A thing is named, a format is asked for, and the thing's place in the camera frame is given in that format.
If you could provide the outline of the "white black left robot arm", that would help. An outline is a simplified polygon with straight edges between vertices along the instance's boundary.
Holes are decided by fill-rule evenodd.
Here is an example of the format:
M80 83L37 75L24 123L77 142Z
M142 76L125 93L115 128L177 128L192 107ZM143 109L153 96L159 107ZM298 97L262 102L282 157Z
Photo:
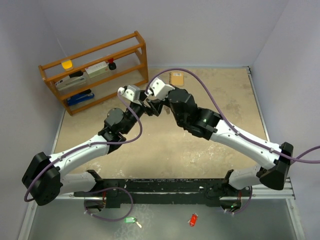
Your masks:
M65 186L63 178L67 174L95 158L116 151L123 144L136 141L137 136L131 140L124 136L135 124L141 124L143 114L158 116L162 107L160 100L148 99L146 103L131 102L126 105L126 110L113 108L107 113L102 130L86 142L52 155L37 153L21 180L26 187L24 201L36 201L39 206L53 201Z

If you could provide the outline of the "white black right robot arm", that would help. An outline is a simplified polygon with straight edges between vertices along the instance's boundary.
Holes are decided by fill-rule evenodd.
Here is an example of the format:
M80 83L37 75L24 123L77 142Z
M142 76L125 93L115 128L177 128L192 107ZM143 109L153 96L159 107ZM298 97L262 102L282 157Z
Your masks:
M293 145L272 143L240 128L233 130L222 116L210 109L198 107L192 94L174 88L165 94L165 105L173 113L178 127L195 137L228 146L256 162L240 170L229 170L222 183L228 196L239 190L263 184L273 190L283 190L290 169Z

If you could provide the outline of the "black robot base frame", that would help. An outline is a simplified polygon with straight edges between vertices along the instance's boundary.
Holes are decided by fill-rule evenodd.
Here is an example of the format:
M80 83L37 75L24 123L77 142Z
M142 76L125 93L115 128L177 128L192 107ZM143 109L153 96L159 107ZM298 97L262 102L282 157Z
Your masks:
M106 208L122 204L136 205L205 205L220 207L248 197L249 187L242 190L227 185L223 178L101 178L94 170L88 171L96 181L92 190L78 190L75 197L93 200L104 198Z

